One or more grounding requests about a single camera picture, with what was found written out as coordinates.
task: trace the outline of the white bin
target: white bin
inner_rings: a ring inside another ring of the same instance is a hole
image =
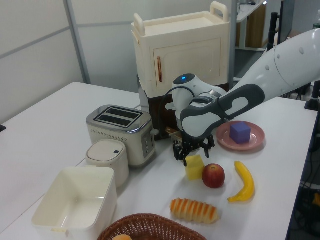
[[[68,167],[52,183],[32,225],[43,240],[97,240],[116,203],[113,169]]]

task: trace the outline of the cabinet carrying handle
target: cabinet carrying handle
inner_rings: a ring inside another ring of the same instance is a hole
[[[135,13],[133,15],[133,25],[135,27],[135,29],[137,29],[138,33],[141,36],[145,36],[146,35],[146,29],[145,29],[145,23],[142,20],[142,18],[139,16],[138,13]]]
[[[211,6],[210,6],[210,13],[212,15],[215,15],[216,14],[216,9],[220,10],[222,12],[222,15],[223,15],[223,21],[225,23],[229,22],[229,12],[228,12],[228,8],[226,5],[223,5],[222,3],[220,2],[217,2],[217,1],[213,1],[211,3]]]

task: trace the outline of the plate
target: plate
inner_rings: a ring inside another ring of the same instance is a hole
[[[250,141],[247,143],[236,143],[230,138],[230,126],[236,123],[244,122],[251,128]],[[216,139],[218,142],[228,149],[247,151],[259,147],[265,140],[265,132],[257,125],[247,121],[229,121],[216,130]]]

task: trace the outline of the bread roll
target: bread roll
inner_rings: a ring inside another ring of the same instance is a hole
[[[128,235],[122,234],[112,238],[112,240],[132,240],[132,238]]]
[[[170,210],[174,216],[187,221],[212,224],[219,219],[216,207],[200,201],[190,199],[174,199]]]

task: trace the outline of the white plastic box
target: white plastic box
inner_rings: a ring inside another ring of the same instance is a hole
[[[68,167],[52,183],[32,225],[43,240],[97,240],[116,204],[113,169]]]
[[[164,96],[183,74],[195,74],[214,86],[228,83],[230,22],[225,5],[214,1],[210,12],[147,21],[136,13],[131,32],[138,77],[148,98]]]

